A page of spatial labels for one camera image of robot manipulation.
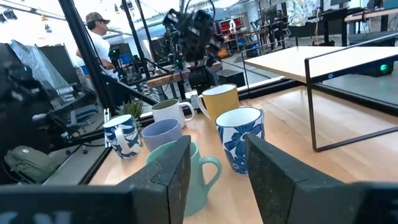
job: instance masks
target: green bag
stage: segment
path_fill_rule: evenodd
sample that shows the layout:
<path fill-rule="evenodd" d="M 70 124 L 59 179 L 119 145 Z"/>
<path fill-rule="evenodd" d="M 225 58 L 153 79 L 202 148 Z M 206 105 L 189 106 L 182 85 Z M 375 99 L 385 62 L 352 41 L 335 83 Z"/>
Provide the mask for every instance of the green bag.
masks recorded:
<path fill-rule="evenodd" d="M 30 184 L 43 183 L 57 169 L 51 157 L 29 146 L 18 146 L 8 151 L 4 162 L 11 171 Z"/>

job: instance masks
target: green light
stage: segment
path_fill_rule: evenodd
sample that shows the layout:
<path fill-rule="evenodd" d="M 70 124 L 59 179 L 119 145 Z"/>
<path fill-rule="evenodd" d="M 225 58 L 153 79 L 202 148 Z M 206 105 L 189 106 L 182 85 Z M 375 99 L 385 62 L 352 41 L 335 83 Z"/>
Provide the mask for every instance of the green light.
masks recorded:
<path fill-rule="evenodd" d="M 387 65 L 381 65 L 380 66 L 380 71 L 385 72 L 387 70 L 388 66 Z"/>

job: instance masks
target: white mug with blue leaf pattern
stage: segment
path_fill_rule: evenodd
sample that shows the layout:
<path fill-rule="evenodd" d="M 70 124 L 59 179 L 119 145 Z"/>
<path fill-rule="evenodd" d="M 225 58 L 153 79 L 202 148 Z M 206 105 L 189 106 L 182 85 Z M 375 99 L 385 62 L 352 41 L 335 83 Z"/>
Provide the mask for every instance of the white mug with blue leaf pattern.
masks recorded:
<path fill-rule="evenodd" d="M 238 174 L 247 175 L 244 137 L 250 133 L 264 138 L 264 112 L 254 107 L 233 109 L 216 118 L 216 127 L 232 169 Z"/>
<path fill-rule="evenodd" d="M 131 115 L 115 117 L 103 127 L 107 142 L 120 158 L 128 159 L 141 151 L 136 122 Z"/>

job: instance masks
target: mug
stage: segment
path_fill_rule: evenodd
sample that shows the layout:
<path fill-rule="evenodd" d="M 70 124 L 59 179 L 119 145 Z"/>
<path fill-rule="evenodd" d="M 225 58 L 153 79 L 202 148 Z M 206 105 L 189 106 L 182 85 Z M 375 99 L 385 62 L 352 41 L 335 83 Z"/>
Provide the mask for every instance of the mug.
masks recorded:
<path fill-rule="evenodd" d="M 142 138 L 149 152 L 170 141 L 182 137 L 181 124 L 176 118 L 156 121 L 144 128 Z"/>
<path fill-rule="evenodd" d="M 254 107 L 230 110 L 216 118 L 216 127 L 232 170 L 247 175 L 244 136 L 251 133 L 264 138 L 264 112 Z"/>
<path fill-rule="evenodd" d="M 203 114 L 214 123 L 220 114 L 239 108 L 238 89 L 235 84 L 210 88 L 198 96 L 198 105 Z"/>
<path fill-rule="evenodd" d="M 175 141 L 164 144 L 152 151 L 146 160 L 146 164 L 154 161 L 163 153 L 167 153 L 167 149 L 174 144 Z M 203 165 L 212 163 L 217 166 L 217 173 L 212 180 L 205 184 L 203 177 Z M 211 187 L 216 183 L 221 175 L 221 162 L 212 156 L 200 157 L 198 146 L 191 142 L 191 176 L 189 180 L 187 204 L 185 206 L 185 216 L 190 216 L 199 212 L 207 203 L 207 195 Z"/>
<path fill-rule="evenodd" d="M 103 127 L 106 141 L 120 158 L 127 159 L 141 152 L 136 122 L 131 115 L 112 118 Z"/>
<path fill-rule="evenodd" d="M 182 111 L 183 106 L 187 106 L 191 110 L 192 116 L 190 118 L 185 118 Z M 188 102 L 180 103 L 179 100 L 172 99 L 155 104 L 152 107 L 152 114 L 155 121 L 160 121 L 166 118 L 177 118 L 180 121 L 181 128 L 183 128 L 185 127 L 185 122 L 191 121 L 195 117 L 195 110 Z"/>

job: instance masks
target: small succulent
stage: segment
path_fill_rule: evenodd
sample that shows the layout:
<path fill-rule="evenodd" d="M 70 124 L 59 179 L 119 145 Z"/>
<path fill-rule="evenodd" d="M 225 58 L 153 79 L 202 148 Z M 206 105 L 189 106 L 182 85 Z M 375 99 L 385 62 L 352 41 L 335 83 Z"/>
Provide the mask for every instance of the small succulent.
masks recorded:
<path fill-rule="evenodd" d="M 128 103 L 123 103 L 122 106 L 118 106 L 116 113 L 118 115 L 130 114 L 137 124 L 138 134 L 141 136 L 142 124 L 140 121 L 141 114 L 144 112 L 144 102 L 136 98 L 131 98 Z M 140 146 L 143 146 L 142 138 L 140 138 Z"/>

